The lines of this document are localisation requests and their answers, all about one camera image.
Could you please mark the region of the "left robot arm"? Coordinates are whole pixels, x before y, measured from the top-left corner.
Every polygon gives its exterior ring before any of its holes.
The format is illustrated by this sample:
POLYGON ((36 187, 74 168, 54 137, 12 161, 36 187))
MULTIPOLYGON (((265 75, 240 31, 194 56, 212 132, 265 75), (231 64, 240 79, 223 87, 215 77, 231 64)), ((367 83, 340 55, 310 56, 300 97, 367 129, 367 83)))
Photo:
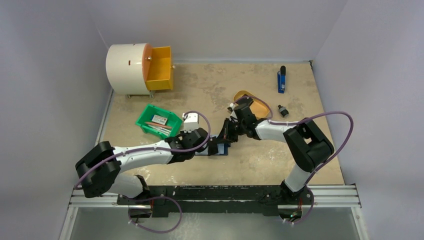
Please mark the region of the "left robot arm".
POLYGON ((76 164, 76 188, 86 198, 99 197, 106 192, 121 194, 138 205, 146 203, 149 191, 140 176, 127 176, 126 171, 148 165, 168 165, 190 160, 201 152, 210 134, 203 128, 183 131, 156 143, 134 147, 112 146, 109 141, 95 145, 76 164))

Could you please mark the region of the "blue leather card holder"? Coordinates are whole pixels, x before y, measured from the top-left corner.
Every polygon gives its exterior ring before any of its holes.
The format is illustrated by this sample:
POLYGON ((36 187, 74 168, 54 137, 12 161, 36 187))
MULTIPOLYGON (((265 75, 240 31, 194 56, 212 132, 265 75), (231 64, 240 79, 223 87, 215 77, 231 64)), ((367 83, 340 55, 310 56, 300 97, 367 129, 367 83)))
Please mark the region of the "blue leather card holder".
POLYGON ((201 148, 200 152, 196 152, 196 156, 227 156, 229 153, 230 143, 221 142, 213 143, 217 139, 217 135, 210 136, 210 140, 201 148))

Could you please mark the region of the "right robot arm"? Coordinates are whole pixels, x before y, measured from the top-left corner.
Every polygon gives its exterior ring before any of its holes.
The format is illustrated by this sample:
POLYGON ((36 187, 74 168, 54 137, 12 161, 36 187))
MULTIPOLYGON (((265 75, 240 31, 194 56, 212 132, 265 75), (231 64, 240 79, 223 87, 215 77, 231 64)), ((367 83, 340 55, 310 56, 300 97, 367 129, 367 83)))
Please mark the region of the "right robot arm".
POLYGON ((280 185, 280 196, 292 204, 300 198, 313 171, 335 152, 334 146, 313 120, 295 123, 257 118, 250 106, 249 103, 230 104, 231 115, 224 120, 216 140, 220 144, 231 144, 240 136, 247 136, 258 141, 286 143, 295 165, 280 185))

